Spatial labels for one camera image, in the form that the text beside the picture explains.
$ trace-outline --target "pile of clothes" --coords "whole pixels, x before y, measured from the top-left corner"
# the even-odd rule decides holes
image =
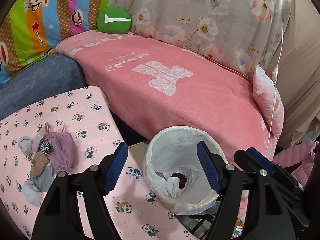
[[[30,180],[24,182],[22,192],[33,206],[40,207],[41,195],[53,182],[53,174],[68,171],[74,161],[76,145],[67,125],[51,126],[48,122],[34,138],[23,136],[18,146],[31,160]]]

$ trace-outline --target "brown patterned stripe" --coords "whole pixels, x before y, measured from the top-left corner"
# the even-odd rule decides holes
[[[19,61],[13,41],[10,24],[10,13],[7,15],[2,26],[0,27],[0,41],[4,42],[8,50],[9,63],[5,67],[5,70],[9,77],[14,77],[21,70],[23,70],[23,67],[21,66],[21,63]]]
[[[90,30],[95,30],[97,28],[97,17],[99,14],[100,3],[101,0],[90,0],[88,12]]]
[[[57,14],[60,25],[61,40],[72,36],[70,27],[69,0],[57,0]]]

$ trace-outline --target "gray cushion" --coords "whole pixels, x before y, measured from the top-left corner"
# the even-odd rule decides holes
[[[0,121],[43,99],[87,86],[76,61],[54,54],[34,63],[0,89]]]

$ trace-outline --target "purple cloth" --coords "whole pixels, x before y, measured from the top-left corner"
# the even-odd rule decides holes
[[[49,132],[50,124],[45,123],[44,141],[51,145],[50,161],[54,173],[67,171],[73,164],[75,143],[69,132]]]

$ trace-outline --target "round green cushion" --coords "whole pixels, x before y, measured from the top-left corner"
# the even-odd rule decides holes
[[[115,21],[116,18],[130,19],[130,21]],[[118,7],[104,8],[98,15],[97,27],[98,31],[111,34],[124,34],[131,28],[131,16],[125,10]]]

